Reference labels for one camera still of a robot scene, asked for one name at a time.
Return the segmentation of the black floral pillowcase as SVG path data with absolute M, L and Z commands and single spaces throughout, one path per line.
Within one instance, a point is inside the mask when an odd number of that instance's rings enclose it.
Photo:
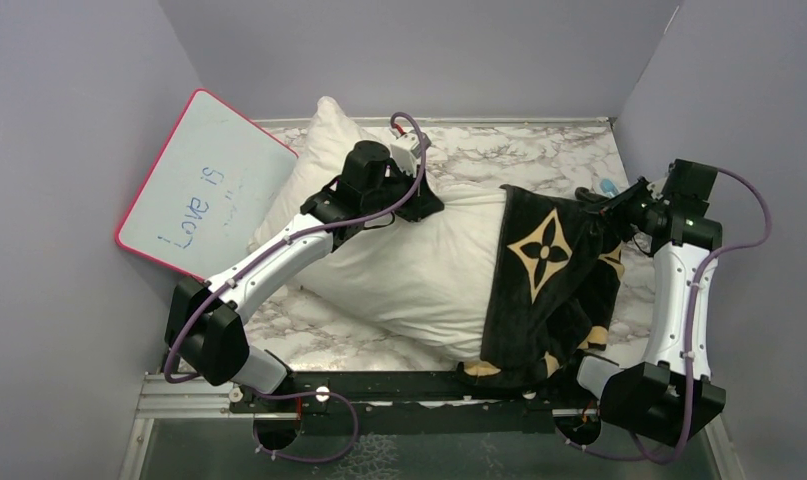
M 544 384 L 575 352 L 605 348 L 625 267 L 623 242 L 601 213 L 608 197 L 504 189 L 480 354 L 457 375 L 476 388 L 520 391 Z

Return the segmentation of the white pillow insert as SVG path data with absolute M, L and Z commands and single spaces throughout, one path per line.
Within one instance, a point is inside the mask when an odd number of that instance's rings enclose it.
M 341 172 L 356 142 L 375 138 L 333 98 L 320 98 L 293 172 L 250 237 L 248 251 L 272 239 Z M 506 193 L 445 185 L 434 177 L 428 183 L 443 211 L 416 223 L 397 220 L 362 231 L 294 280 L 344 312 L 447 359 L 477 362 Z

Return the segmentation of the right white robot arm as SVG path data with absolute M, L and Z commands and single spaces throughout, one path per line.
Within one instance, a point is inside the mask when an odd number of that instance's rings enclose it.
M 596 208 L 624 240 L 648 235 L 655 303 L 648 341 L 636 365 L 622 368 L 585 355 L 556 380 L 558 398 L 579 407 L 595 396 L 602 421 L 681 448 L 723 410 L 724 389 L 711 383 L 706 350 L 709 288 L 722 226 L 706 218 L 718 171 L 674 161 L 655 182 L 639 179 Z

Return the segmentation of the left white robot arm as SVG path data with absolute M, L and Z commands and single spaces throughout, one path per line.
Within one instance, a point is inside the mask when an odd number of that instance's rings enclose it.
M 174 289 L 165 331 L 165 380 L 233 382 L 255 390 L 269 410 L 288 406 L 291 370 L 274 354 L 250 345 L 246 321 L 298 273 L 373 228 L 376 220 L 418 222 L 442 211 L 425 177 L 430 145 L 415 132 L 390 146 L 357 142 L 341 173 L 311 195 L 271 240 L 205 280 L 183 278 Z

